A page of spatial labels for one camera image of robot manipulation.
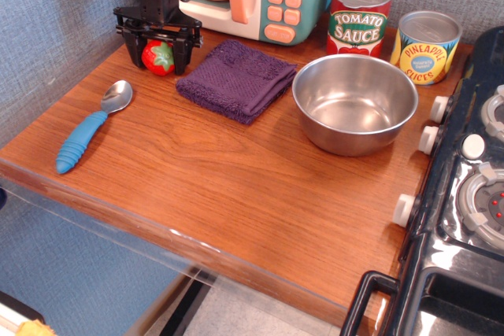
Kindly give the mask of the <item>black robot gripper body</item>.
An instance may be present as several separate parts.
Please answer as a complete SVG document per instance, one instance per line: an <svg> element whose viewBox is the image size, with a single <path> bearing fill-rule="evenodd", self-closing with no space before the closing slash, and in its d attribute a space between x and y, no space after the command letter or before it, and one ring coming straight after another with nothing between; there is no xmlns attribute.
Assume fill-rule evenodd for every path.
<svg viewBox="0 0 504 336"><path fill-rule="evenodd" d="M180 0L139 0L137 6L122 6L113 10L117 17L117 30L127 46L140 48L149 39L174 43L187 42L190 46L202 45L202 23L184 14Z"/></svg>

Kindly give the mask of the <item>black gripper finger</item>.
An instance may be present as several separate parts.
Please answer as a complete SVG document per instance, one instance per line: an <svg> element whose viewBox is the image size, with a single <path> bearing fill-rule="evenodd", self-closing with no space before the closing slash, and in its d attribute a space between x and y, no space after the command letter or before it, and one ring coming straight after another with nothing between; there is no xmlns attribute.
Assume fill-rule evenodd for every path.
<svg viewBox="0 0 504 336"><path fill-rule="evenodd" d="M191 62L193 45L191 39L177 39L172 44L175 73L178 76L184 74L186 67Z"/></svg>
<svg viewBox="0 0 504 336"><path fill-rule="evenodd" d="M143 51L148 43L144 31L123 31L123 38L132 63L138 68L145 68L142 60Z"/></svg>

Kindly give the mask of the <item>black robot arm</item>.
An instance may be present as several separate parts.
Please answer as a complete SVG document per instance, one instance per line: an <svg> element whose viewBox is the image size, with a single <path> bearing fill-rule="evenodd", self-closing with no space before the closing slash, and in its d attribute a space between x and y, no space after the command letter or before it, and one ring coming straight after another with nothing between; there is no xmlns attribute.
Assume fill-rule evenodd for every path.
<svg viewBox="0 0 504 336"><path fill-rule="evenodd" d="M182 1L188 0L139 0L137 6L114 9L117 33L122 35L134 65L145 67L141 55L150 40L169 42L175 73L184 74L192 49L202 45L202 22L180 10Z"/></svg>

